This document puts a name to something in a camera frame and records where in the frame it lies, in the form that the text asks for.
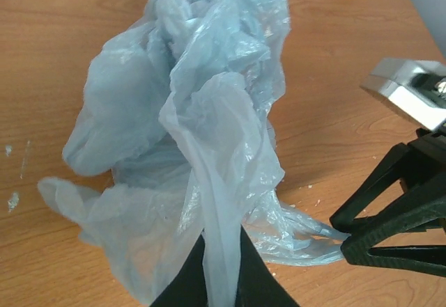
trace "light blue plastic bag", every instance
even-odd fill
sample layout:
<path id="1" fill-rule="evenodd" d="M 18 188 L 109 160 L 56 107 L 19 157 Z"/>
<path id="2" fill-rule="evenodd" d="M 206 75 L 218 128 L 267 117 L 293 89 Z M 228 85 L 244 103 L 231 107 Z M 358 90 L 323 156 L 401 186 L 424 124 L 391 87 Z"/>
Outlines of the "light blue plastic bag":
<path id="1" fill-rule="evenodd" d="M 149 0 L 92 61 L 63 158 L 84 176 L 112 169 L 115 186 L 101 194 L 45 178 L 38 187 L 143 304 L 204 232 L 209 306 L 232 306 L 241 223 L 265 261 L 342 258 L 333 240 L 344 234 L 275 194 L 284 172 L 267 117 L 284 94 L 289 30 L 287 0 Z"/>

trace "wood grain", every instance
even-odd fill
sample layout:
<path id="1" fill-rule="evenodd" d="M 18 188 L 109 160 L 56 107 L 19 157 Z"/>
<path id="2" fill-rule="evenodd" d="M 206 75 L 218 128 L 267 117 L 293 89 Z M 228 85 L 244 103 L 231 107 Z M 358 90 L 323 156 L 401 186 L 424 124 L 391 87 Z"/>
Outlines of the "wood grain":
<path id="1" fill-rule="evenodd" d="M 75 176 L 61 149 L 82 106 L 90 60 L 140 17 L 146 1 L 0 0 L 0 144 L 13 147 L 0 155 L 0 306 L 139 306 L 101 250 L 82 244 L 79 228 L 47 209 L 36 183 L 50 175 L 96 189 L 109 183 L 107 174 Z M 386 56 L 441 57 L 409 0 L 290 0 L 290 9 L 287 94 L 271 118 L 286 170 L 278 193 L 327 221 L 390 146 L 413 138 L 415 128 L 364 94 L 361 81 Z M 14 191 L 20 202 L 9 214 Z M 440 243 L 444 235 L 417 238 Z M 446 306 L 443 278 L 345 262 L 270 268 L 303 307 Z"/>

